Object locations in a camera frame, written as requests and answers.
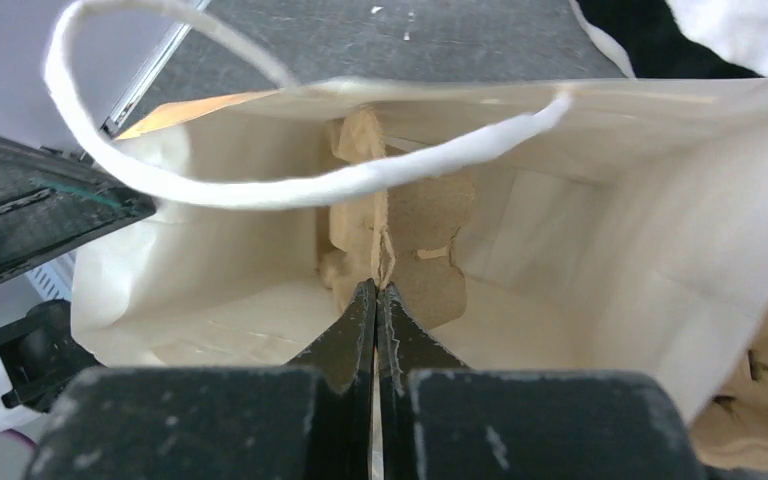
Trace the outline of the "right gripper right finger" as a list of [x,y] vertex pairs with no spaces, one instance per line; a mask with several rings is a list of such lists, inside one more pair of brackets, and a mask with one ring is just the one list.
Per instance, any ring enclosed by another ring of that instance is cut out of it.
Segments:
[[378,295],[388,479],[703,479],[666,392],[611,370],[476,370]]

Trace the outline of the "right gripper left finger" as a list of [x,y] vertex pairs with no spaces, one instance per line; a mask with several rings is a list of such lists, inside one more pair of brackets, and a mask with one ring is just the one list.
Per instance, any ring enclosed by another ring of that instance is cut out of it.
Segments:
[[272,367],[103,368],[55,403],[28,479],[367,479],[377,288]]

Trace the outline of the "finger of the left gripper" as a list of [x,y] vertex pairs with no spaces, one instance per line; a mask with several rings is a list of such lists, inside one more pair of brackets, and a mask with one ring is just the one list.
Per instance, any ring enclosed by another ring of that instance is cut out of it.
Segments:
[[87,163],[0,137],[0,284],[155,211]]

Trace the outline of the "brown cardboard cup carrier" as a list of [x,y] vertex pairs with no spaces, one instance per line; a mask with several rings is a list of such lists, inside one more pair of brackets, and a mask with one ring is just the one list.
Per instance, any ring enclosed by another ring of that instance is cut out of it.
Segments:
[[318,271],[338,309],[358,283],[393,283],[419,323],[461,317],[466,279],[454,258],[470,220],[475,187],[465,171],[423,178],[316,211]]

